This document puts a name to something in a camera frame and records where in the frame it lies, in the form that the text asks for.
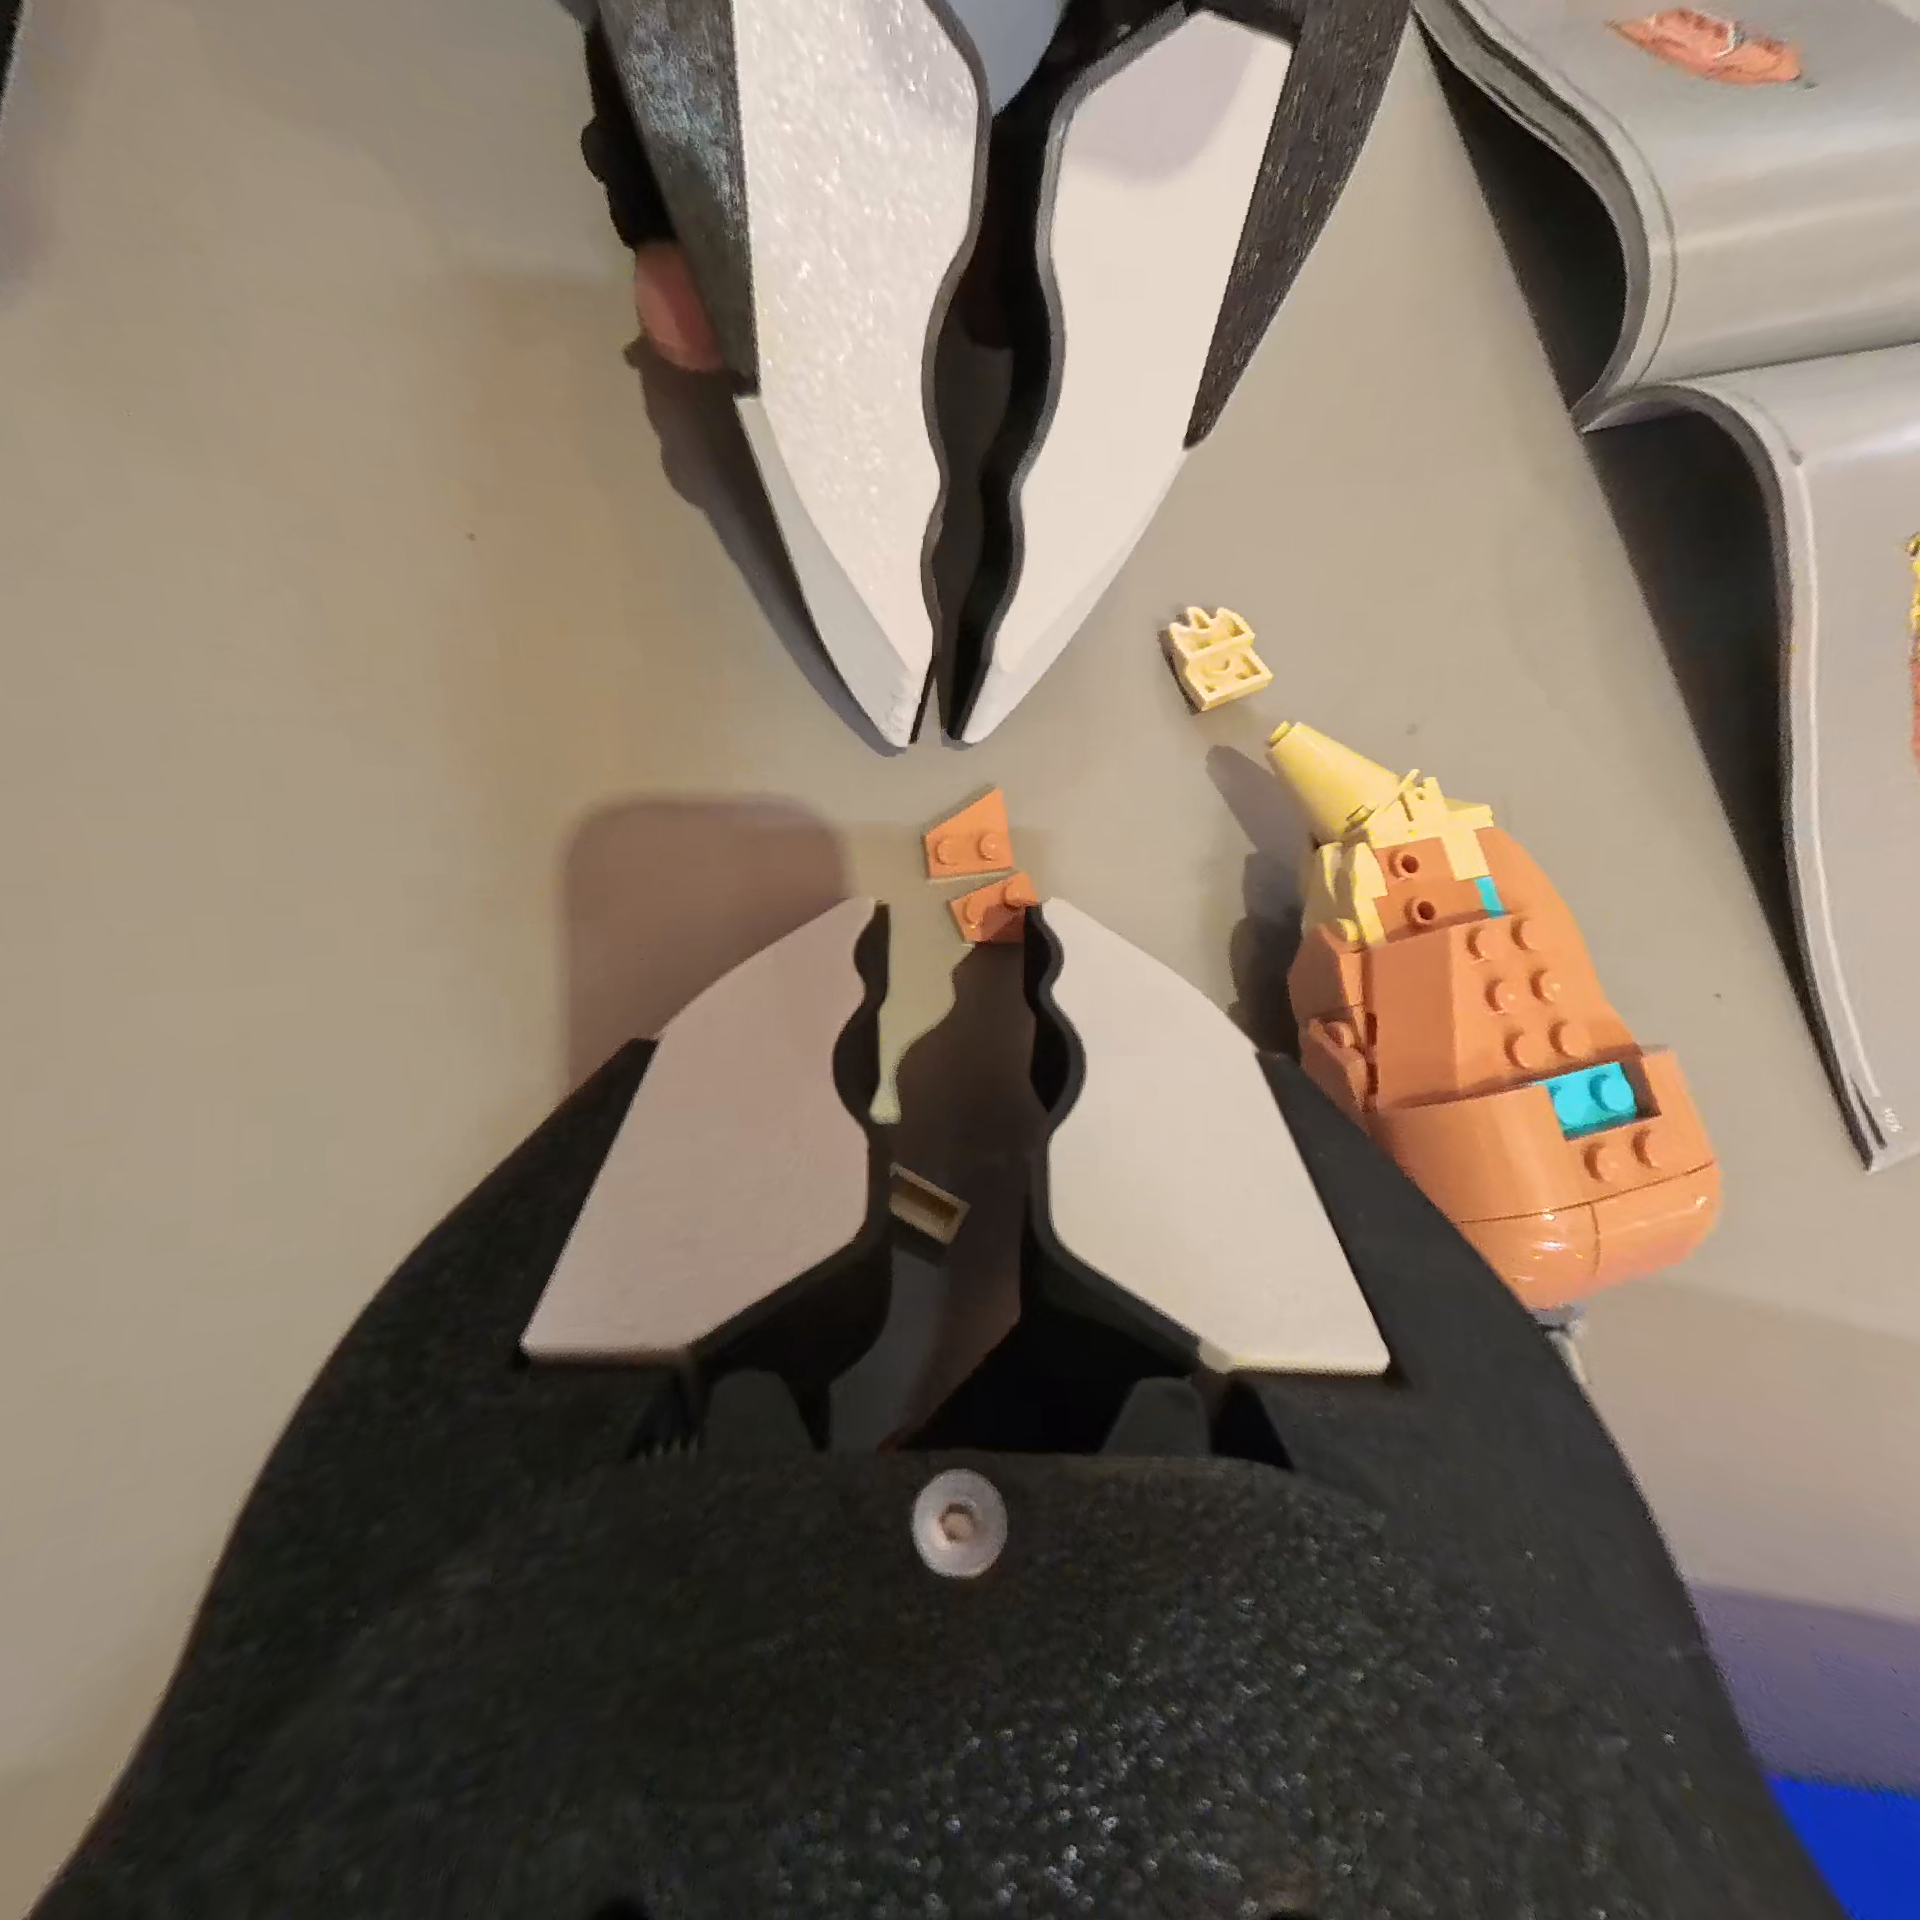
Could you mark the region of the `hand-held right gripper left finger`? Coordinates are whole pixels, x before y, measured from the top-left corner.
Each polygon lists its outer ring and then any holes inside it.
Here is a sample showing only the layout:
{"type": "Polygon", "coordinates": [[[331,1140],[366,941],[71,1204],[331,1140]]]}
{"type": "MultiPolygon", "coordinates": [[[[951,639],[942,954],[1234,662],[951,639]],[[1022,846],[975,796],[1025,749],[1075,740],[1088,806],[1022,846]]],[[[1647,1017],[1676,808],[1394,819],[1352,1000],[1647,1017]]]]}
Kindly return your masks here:
{"type": "Polygon", "coordinates": [[[521,1337],[532,1362],[850,1369],[890,1312],[890,911],[843,899],[664,1028],[521,1337]]]}

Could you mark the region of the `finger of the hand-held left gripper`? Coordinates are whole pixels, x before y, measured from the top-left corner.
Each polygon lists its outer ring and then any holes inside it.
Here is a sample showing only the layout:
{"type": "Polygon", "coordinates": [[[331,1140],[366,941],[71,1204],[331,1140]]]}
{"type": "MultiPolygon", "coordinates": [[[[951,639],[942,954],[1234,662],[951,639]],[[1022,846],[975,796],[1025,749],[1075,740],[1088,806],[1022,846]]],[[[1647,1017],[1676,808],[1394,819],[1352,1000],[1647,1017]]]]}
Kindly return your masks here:
{"type": "Polygon", "coordinates": [[[1174,8],[1038,116],[1025,275],[1038,381],[989,479],[947,734],[980,743],[1057,665],[1187,460],[1291,43],[1174,8]]]}
{"type": "Polygon", "coordinates": [[[873,733],[934,675],[934,341],[980,227],[989,83],[947,5],[734,7],[754,374],[735,410],[797,585],[873,733]]]}

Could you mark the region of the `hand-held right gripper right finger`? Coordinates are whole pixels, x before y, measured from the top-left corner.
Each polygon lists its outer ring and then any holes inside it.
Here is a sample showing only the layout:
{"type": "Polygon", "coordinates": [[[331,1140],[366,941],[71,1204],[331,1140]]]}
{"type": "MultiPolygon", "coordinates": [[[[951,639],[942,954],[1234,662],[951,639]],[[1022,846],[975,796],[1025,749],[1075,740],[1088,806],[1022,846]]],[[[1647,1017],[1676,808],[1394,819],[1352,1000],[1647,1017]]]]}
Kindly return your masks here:
{"type": "Polygon", "coordinates": [[[1030,908],[1022,966],[1042,1287],[1177,1366],[1385,1375],[1387,1341],[1258,1047],[1063,897],[1030,908]]]}

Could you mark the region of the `grey desk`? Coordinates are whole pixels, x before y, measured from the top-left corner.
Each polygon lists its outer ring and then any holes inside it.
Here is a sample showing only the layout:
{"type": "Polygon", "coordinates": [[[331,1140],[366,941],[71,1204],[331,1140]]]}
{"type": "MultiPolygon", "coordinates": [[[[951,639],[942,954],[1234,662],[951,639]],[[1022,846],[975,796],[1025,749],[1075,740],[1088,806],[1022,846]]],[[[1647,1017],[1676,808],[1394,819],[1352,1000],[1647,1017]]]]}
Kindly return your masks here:
{"type": "Polygon", "coordinates": [[[1004,1329],[1019,957],[920,826],[1290,1043],[1307,717],[1488,796],[1729,1173],[1582,1348],[1766,1755],[1915,1782],[1915,1166],[1866,1176],[1770,902],[1766,618],[1712,440],[1582,439],[1409,38],[1228,419],[1038,700],[882,756],[727,395],[632,351],[555,5],[30,5],[4,107],[4,1915],[155,1713],[236,1510],[391,1269],[618,1043],[894,902],[902,1159],[973,1201],[838,1406],[1004,1329]],[[1255,628],[1193,713],[1162,630],[1255,628]]]}

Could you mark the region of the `person's left hand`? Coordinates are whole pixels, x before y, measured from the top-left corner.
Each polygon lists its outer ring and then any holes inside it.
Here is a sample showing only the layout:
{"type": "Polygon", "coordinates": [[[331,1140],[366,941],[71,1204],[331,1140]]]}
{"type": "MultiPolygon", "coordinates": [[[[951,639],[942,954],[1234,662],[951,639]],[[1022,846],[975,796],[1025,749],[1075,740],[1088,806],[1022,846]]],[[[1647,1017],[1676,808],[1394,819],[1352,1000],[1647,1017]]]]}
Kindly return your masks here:
{"type": "Polygon", "coordinates": [[[725,374],[716,323],[692,277],[684,247],[647,241],[634,253],[634,313],[641,341],[660,362],[692,374],[725,374]]]}

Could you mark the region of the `orange toy brick model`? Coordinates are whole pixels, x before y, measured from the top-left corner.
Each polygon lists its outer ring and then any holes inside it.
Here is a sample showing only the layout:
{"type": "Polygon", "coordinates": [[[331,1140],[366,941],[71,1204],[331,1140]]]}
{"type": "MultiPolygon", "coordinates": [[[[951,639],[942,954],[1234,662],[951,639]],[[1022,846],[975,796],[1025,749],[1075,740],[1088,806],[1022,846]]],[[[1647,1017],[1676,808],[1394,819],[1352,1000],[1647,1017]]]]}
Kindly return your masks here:
{"type": "Polygon", "coordinates": [[[1693,1258],[1722,1166],[1687,1077],[1620,1017],[1495,810],[1304,721],[1266,756],[1313,838],[1304,1070],[1533,1313],[1693,1258]]]}

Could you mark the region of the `grey instruction booklet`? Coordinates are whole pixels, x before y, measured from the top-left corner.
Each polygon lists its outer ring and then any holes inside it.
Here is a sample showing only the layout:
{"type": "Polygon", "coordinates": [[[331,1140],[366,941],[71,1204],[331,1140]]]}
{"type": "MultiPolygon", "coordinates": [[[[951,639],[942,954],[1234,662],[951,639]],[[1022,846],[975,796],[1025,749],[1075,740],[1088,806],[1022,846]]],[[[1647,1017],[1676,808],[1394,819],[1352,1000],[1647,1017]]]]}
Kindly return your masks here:
{"type": "Polygon", "coordinates": [[[1586,429],[1693,414],[1758,476],[1812,1010],[1871,1171],[1915,1159],[1915,5],[1418,5],[1598,195],[1586,429]]]}

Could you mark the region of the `blue plastic bin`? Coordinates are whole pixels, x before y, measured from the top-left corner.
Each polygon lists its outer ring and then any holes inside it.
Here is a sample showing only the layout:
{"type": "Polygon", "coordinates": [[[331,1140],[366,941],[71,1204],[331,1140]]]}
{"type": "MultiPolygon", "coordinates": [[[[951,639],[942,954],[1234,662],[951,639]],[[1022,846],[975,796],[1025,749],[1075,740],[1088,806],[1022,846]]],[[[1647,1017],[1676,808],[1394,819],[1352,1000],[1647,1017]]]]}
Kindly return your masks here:
{"type": "Polygon", "coordinates": [[[1918,1918],[1918,1793],[1773,1772],[1788,1813],[1853,1918],[1918,1918]]]}

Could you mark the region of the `tan toy bracket brick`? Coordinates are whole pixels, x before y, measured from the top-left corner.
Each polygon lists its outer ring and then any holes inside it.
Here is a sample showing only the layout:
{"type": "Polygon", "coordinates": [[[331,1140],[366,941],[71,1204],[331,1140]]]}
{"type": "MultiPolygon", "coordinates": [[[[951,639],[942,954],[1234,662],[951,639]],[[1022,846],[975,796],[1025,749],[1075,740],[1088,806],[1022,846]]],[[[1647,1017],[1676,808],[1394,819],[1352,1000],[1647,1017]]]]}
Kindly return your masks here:
{"type": "Polygon", "coordinates": [[[1255,628],[1226,606],[1187,606],[1166,627],[1162,646],[1193,713],[1237,704],[1273,683],[1255,628]]]}

